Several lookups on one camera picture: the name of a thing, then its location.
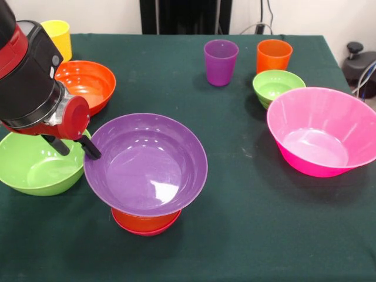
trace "white wall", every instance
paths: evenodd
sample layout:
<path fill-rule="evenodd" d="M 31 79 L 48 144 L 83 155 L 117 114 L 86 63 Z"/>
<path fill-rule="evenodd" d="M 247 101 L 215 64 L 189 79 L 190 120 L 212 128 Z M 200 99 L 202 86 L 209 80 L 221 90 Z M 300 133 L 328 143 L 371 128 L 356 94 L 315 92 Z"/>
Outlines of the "white wall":
<path fill-rule="evenodd" d="M 349 41 L 376 51 L 376 0 L 270 0 L 270 6 L 274 34 L 324 35 L 339 64 L 348 55 Z M 231 34 L 259 20 L 259 0 L 233 0 Z M 269 20 L 264 0 L 264 22 Z"/>
<path fill-rule="evenodd" d="M 72 33 L 142 33 L 139 0 L 6 1 L 17 20 L 62 19 Z"/>
<path fill-rule="evenodd" d="M 266 0 L 264 20 L 269 22 Z M 8 0 L 17 19 L 63 19 L 72 33 L 141 34 L 139 0 Z M 346 44 L 360 41 L 376 50 L 376 0 L 270 0 L 273 31 L 324 35 L 337 61 Z M 238 34 L 260 19 L 259 0 L 233 0 L 230 33 Z"/>

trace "green tablecloth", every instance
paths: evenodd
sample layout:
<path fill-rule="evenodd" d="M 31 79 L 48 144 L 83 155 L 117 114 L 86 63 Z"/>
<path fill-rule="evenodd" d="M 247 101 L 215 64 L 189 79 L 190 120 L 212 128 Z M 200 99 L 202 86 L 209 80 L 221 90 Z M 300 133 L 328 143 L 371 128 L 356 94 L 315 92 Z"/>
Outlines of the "green tablecloth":
<path fill-rule="evenodd" d="M 201 140 L 207 182 L 151 238 L 118 227 L 85 177 L 54 197 L 1 184 L 0 281 L 376 281 L 376 163 L 332 179 L 291 168 L 251 88 L 267 36 L 224 37 L 240 53 L 231 84 L 215 88 L 203 61 L 213 36 L 72 36 L 74 59 L 117 77 L 90 132 L 128 113 L 174 118 Z M 288 70 L 307 86 L 350 92 L 323 37 L 285 39 L 294 48 Z"/>

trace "plastic bowl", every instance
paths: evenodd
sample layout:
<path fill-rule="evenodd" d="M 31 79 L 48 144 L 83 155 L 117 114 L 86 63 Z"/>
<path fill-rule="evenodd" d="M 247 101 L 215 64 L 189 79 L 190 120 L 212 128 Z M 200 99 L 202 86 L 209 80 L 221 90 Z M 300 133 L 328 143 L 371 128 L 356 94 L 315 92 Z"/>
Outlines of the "plastic bowl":
<path fill-rule="evenodd" d="M 151 237 L 166 231 L 180 216 L 181 210 L 160 217 L 135 217 L 111 209 L 115 222 L 123 229 L 136 235 Z"/>
<path fill-rule="evenodd" d="M 198 138 L 181 123 L 152 113 L 121 116 L 100 127 L 92 142 L 99 160 L 85 158 L 90 187 L 110 207 L 156 217 L 188 206 L 201 192 L 207 159 Z"/>
<path fill-rule="evenodd" d="M 63 140 L 71 150 L 60 155 L 41 136 L 10 133 L 0 142 L 0 180 L 34 196 L 67 191 L 83 175 L 84 151 L 79 143 Z"/>
<path fill-rule="evenodd" d="M 336 176 L 376 159 L 376 112 L 337 90 L 288 91 L 270 105 L 267 123 L 286 161 L 310 176 Z"/>
<path fill-rule="evenodd" d="M 253 89 L 266 109 L 282 93 L 305 86 L 304 81 L 299 76 L 285 70 L 265 70 L 253 79 Z"/>
<path fill-rule="evenodd" d="M 62 63 L 55 75 L 72 95 L 88 101 L 90 116 L 100 112 L 108 103 L 116 87 L 115 75 L 107 67 L 88 61 Z"/>

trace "purple bowl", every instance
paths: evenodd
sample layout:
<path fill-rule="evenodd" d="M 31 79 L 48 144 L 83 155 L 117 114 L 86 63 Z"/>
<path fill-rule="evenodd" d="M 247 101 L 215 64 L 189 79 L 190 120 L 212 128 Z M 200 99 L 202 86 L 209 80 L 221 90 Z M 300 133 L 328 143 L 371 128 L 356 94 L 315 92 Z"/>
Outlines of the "purple bowl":
<path fill-rule="evenodd" d="M 201 192 L 207 159 L 198 138 L 165 116 L 135 113 L 111 120 L 92 136 L 102 152 L 85 157 L 85 176 L 110 207 L 134 216 L 177 212 Z"/>

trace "red bowl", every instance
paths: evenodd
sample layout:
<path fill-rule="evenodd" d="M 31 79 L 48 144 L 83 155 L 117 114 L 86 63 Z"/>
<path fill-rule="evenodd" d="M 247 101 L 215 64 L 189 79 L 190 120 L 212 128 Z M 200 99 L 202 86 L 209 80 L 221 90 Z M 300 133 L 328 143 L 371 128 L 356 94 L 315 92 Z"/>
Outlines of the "red bowl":
<path fill-rule="evenodd" d="M 123 229 L 136 235 L 150 237 L 166 231 L 180 216 L 182 210 L 166 216 L 138 217 L 111 208 L 115 222 Z"/>
<path fill-rule="evenodd" d="M 90 116 L 107 105 L 116 87 L 116 78 L 110 69 L 89 61 L 62 63 L 56 71 L 55 79 L 64 83 L 70 94 L 86 99 Z"/>

